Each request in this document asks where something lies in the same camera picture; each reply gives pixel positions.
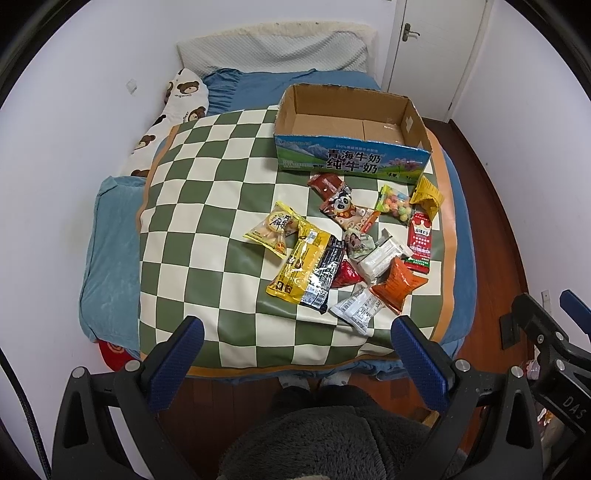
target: yellow snack bag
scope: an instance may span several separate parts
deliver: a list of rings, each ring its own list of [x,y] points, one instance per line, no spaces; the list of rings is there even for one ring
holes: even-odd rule
[[[279,257],[285,258],[287,256],[285,228],[291,220],[291,215],[277,202],[271,213],[243,236],[263,245]]]
[[[330,234],[303,217],[298,220],[298,241],[267,293],[290,303],[300,303],[310,283],[310,275],[322,259]]]
[[[287,222],[287,225],[285,226],[285,236],[290,236],[292,233],[296,233],[298,231],[299,221],[306,221],[306,219],[283,202],[276,202],[275,205],[281,207],[285,212],[291,215],[291,220]]]
[[[418,203],[427,212],[429,219],[433,221],[444,199],[437,187],[428,181],[425,175],[422,175],[414,189],[410,203]]]

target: fuzzy gray fabric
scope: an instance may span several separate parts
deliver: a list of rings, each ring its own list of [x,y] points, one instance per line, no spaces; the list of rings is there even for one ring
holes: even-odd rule
[[[224,480],[392,479],[427,437],[422,424],[378,406],[304,408],[240,437],[220,466]],[[447,476],[465,461],[454,457]]]

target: bear print pillow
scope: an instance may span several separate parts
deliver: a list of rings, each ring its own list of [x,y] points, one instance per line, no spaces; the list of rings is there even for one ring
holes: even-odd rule
[[[201,78],[191,70],[182,69],[178,72],[167,85],[162,115],[139,140],[120,174],[139,175],[140,172],[149,170],[158,146],[173,126],[205,116],[209,109],[208,95]]]
[[[201,78],[189,69],[182,69],[168,83],[164,103],[166,106],[162,113],[175,121],[174,125],[192,122],[207,113],[209,92]]]

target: blue pillow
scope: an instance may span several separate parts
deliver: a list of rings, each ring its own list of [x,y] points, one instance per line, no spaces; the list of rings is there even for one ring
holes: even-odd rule
[[[97,338],[139,350],[139,235],[135,215],[146,179],[108,177],[95,201],[95,221],[80,292],[80,326]]]
[[[207,75],[203,83],[209,89],[208,115],[276,105],[286,88],[295,83],[343,85],[379,90],[375,80],[366,73],[344,70],[244,73],[236,69],[220,69]]]

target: green and white checkered blanket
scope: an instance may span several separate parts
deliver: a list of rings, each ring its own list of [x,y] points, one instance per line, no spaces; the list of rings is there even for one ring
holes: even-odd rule
[[[339,225],[319,211],[322,200],[306,185],[309,173],[278,171],[276,114],[271,106],[178,125],[155,158],[140,211],[142,354],[167,340],[185,316],[195,315],[205,326],[205,343],[192,375],[233,377],[252,367],[260,372],[294,365],[330,369],[359,358],[393,356],[389,337],[395,315],[389,309],[375,316],[364,337],[330,312],[320,314],[265,292],[283,261],[242,235],[277,200],[342,237]],[[431,165],[426,173],[436,184]],[[381,186],[390,184],[346,174],[344,180],[353,189],[353,202],[369,207]],[[369,233],[377,238],[384,228],[400,240],[407,238],[407,228],[386,214]],[[407,298],[403,312],[427,337],[441,311],[443,254],[438,217],[429,282]],[[329,307],[352,290],[332,290]]]

